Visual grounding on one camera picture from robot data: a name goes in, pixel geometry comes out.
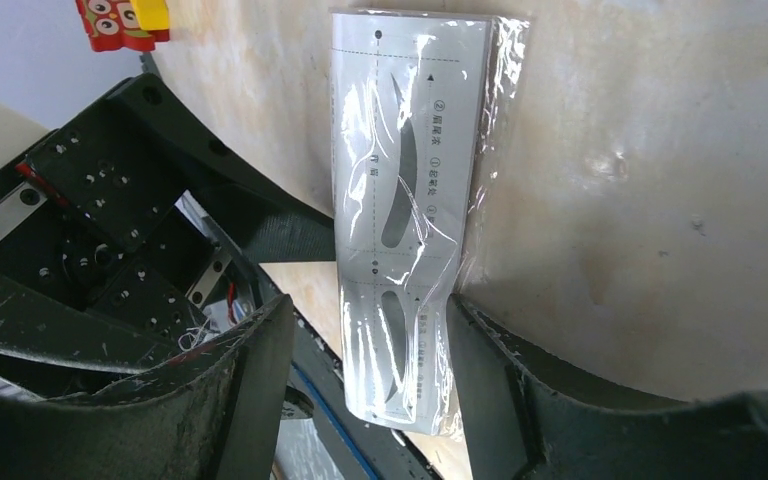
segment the red toy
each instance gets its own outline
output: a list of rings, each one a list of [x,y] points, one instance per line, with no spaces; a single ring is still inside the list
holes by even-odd
[[[96,52],[122,47],[150,52],[155,43],[169,40],[168,30],[142,30],[129,0],[76,0],[75,3],[90,37],[90,46]]]

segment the beige table surface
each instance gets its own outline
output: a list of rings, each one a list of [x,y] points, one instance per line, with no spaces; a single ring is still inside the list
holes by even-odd
[[[328,8],[347,3],[168,0],[155,56],[231,148],[328,214]],[[372,5],[535,19],[511,133],[475,175],[470,298],[624,385],[768,388],[768,1]],[[268,272],[339,351],[334,265]],[[463,443],[412,438],[469,476]]]

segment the plastic packaging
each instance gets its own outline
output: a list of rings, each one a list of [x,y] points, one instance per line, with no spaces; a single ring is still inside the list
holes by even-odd
[[[333,25],[346,404],[372,423],[451,434],[446,300],[473,161],[492,149],[500,108],[514,97],[529,24],[367,10],[334,12]]]

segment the red wire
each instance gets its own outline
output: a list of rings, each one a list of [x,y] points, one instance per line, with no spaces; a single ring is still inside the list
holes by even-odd
[[[237,324],[237,320],[234,319],[234,293],[237,290],[237,286],[233,283],[228,287],[228,323],[233,327]]]

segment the cartoon eye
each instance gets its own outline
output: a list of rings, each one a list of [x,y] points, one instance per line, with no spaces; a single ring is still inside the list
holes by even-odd
[[[107,0],[90,0],[89,7],[95,13],[110,13],[110,2]]]
[[[119,24],[109,18],[102,18],[95,22],[95,28],[103,35],[115,35],[119,32]]]
[[[134,13],[134,7],[130,2],[119,3],[116,5],[119,9],[119,15],[122,16],[122,25],[125,25],[126,30],[140,28],[140,23],[137,21],[137,14]]]

